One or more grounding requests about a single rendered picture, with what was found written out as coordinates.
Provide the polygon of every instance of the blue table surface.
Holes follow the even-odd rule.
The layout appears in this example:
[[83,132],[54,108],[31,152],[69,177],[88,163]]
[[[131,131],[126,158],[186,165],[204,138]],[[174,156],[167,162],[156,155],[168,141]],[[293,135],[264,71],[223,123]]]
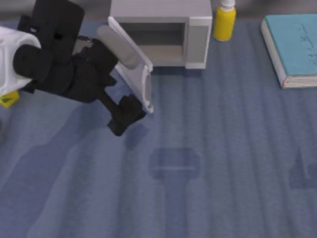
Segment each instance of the blue table surface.
[[280,89],[259,22],[152,84],[155,113],[122,137],[99,102],[0,108],[0,238],[317,237],[317,89]]

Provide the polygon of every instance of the book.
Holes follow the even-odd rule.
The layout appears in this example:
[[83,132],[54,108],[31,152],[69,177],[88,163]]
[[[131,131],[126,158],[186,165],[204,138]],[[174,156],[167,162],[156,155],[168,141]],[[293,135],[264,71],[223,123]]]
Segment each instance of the book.
[[317,86],[317,14],[268,15],[261,32],[282,88]]

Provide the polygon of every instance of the gray box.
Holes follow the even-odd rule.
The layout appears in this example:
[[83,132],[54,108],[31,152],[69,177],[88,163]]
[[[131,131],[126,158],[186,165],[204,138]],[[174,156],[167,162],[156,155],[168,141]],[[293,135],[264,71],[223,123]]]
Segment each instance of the gray box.
[[110,16],[153,66],[206,67],[210,0],[112,0]]

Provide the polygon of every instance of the yellow block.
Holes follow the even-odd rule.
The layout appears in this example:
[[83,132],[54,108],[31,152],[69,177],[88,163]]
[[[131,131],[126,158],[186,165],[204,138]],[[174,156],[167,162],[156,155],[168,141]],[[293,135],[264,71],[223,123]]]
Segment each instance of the yellow block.
[[0,97],[0,105],[4,106],[5,108],[9,108],[19,99],[20,99],[19,92],[13,91],[12,93],[8,93]]
[[213,37],[218,41],[228,41],[231,39],[234,22],[236,19],[236,9],[224,11],[221,7],[217,9]]

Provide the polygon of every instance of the yellow bottle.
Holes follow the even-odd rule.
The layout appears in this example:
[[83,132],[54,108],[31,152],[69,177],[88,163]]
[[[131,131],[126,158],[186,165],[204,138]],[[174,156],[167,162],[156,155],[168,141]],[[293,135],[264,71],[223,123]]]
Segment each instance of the yellow bottle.
[[8,93],[0,97],[0,105],[4,106],[5,108],[9,108],[19,99],[20,99],[20,95],[18,91],[13,91],[11,93]]
[[234,0],[222,0],[221,6],[217,9],[213,37],[218,41],[228,41],[232,37],[236,19]]

